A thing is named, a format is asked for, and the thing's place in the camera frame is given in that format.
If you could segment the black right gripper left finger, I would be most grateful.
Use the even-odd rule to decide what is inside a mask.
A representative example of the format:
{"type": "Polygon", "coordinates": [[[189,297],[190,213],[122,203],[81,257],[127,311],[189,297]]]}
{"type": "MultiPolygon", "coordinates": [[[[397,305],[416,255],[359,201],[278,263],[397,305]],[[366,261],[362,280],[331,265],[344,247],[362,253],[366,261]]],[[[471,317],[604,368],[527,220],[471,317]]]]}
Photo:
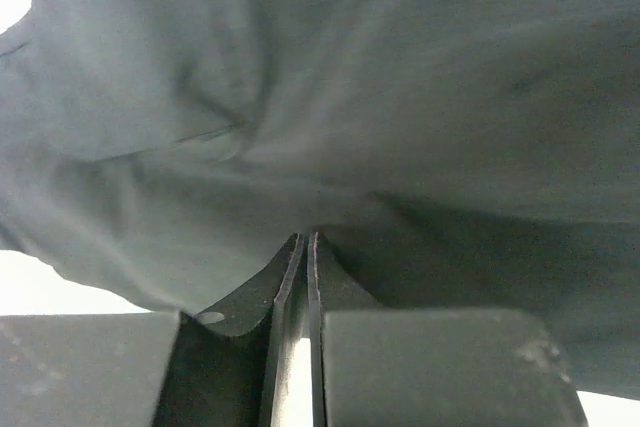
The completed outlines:
{"type": "Polygon", "coordinates": [[[5,426],[264,426],[283,305],[304,257],[291,237],[197,315],[6,316],[5,426]]]}

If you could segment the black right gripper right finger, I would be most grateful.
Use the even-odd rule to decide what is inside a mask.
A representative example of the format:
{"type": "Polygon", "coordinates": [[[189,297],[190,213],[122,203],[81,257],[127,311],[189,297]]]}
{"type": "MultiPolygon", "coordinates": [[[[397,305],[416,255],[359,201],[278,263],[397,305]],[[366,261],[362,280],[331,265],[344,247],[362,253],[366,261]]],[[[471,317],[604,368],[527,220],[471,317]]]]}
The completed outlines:
{"type": "Polygon", "coordinates": [[[562,349],[502,308],[397,309],[307,251],[312,418],[317,426],[583,426],[562,349]]]}

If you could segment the black trousers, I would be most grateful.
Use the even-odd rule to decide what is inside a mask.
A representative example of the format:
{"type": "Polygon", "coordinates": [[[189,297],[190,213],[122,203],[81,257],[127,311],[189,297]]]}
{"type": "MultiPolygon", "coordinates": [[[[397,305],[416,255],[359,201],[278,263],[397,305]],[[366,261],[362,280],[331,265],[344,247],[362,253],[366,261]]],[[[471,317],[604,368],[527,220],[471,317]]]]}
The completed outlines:
{"type": "Polygon", "coordinates": [[[196,313],[316,232],[637,398],[639,0],[32,0],[2,35],[3,249],[196,313]]]}

